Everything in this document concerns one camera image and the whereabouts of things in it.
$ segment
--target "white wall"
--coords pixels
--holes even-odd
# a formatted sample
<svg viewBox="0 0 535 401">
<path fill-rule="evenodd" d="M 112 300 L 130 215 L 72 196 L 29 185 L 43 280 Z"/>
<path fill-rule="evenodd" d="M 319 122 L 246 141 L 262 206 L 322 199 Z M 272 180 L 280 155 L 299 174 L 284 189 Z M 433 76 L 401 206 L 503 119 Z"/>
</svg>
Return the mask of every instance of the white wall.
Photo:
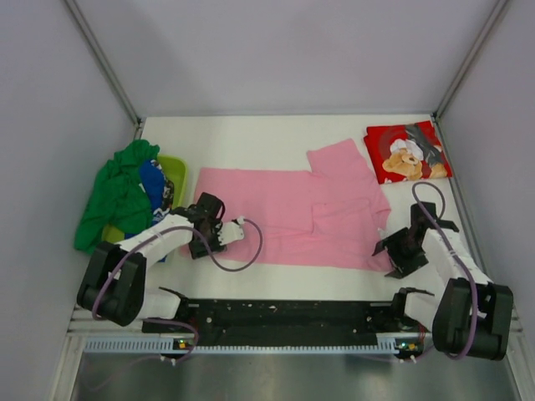
<svg viewBox="0 0 535 401">
<path fill-rule="evenodd" d="M 496 0 L 79 0 L 138 112 L 431 112 Z"/>
<path fill-rule="evenodd" d="M 496 281 L 535 345 L 535 2 L 516 0 L 444 118 L 450 157 Z"/>
<path fill-rule="evenodd" d="M 0 13 L 0 399 L 43 400 L 87 257 L 94 174 L 133 135 L 59 0 Z"/>
</svg>

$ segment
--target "white table surface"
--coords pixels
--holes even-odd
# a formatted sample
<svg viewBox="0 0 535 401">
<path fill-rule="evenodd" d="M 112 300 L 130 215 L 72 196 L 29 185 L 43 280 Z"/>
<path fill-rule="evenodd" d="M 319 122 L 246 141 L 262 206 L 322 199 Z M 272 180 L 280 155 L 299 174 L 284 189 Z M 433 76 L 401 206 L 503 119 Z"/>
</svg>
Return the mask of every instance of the white table surface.
<svg viewBox="0 0 535 401">
<path fill-rule="evenodd" d="M 185 204 L 189 205 L 201 167 L 309 170 L 307 150 L 352 138 L 371 168 L 363 141 L 366 127 L 425 119 L 429 115 L 153 117 L 146 120 L 142 138 L 159 145 L 161 154 L 187 163 Z M 432 182 L 445 194 L 444 218 L 461 228 L 449 181 Z M 410 205 L 415 203 L 411 186 L 411 182 L 381 186 L 392 208 L 385 235 L 410 224 Z M 440 197 L 431 188 L 421 187 L 418 193 L 422 200 L 434 201 L 441 208 Z M 227 273 L 209 258 L 192 261 L 173 252 L 166 263 L 149 270 L 147 285 L 169 287 L 197 298 L 388 301 L 400 287 L 429 286 L 423 280 L 435 277 L 427 272 L 424 267 L 404 280 L 395 280 L 384 273 L 354 269 L 254 264 L 243 272 Z"/>
</svg>

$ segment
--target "green cloth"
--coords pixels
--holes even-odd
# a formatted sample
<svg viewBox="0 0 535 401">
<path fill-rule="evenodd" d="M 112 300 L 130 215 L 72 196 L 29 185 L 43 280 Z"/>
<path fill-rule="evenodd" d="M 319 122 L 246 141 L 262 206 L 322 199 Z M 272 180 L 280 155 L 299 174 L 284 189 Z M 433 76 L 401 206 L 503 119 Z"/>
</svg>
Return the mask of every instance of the green cloth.
<svg viewBox="0 0 535 401">
<path fill-rule="evenodd" d="M 94 180 L 93 193 L 76 230 L 74 248 L 92 253 L 107 223 L 123 232 L 141 232 L 150 227 L 152 211 L 149 197 L 141 189 L 140 166 L 153 160 L 160 147 L 146 140 L 135 140 L 115 152 Z"/>
</svg>

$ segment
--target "black base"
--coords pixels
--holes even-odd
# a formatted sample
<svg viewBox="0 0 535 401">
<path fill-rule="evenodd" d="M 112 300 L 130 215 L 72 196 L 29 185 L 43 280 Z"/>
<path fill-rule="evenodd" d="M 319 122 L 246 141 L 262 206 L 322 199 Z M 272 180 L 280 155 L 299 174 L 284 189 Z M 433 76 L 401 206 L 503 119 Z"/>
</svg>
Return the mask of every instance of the black base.
<svg viewBox="0 0 535 401">
<path fill-rule="evenodd" d="M 329 347 L 376 345 L 378 332 L 399 332 L 391 302 L 182 299 L 175 320 L 200 334 L 200 346 Z M 405 327 L 417 332 L 418 327 Z M 144 323 L 143 332 L 187 332 Z"/>
</svg>

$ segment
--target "green basket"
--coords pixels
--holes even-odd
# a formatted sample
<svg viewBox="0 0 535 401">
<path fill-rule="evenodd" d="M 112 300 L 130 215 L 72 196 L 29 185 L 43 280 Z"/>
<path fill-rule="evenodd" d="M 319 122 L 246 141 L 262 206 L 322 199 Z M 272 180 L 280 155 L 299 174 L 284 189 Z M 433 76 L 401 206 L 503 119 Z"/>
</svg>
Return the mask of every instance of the green basket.
<svg viewBox="0 0 535 401">
<path fill-rule="evenodd" d="M 160 155 L 157 157 L 166 178 L 173 181 L 175 185 L 175 196 L 173 198 L 173 209 L 182 205 L 184 194 L 186 193 L 187 166 L 183 160 L 177 157 Z M 119 242 L 125 239 L 125 233 L 110 224 L 106 225 L 102 231 L 102 240 L 108 242 Z"/>
</svg>

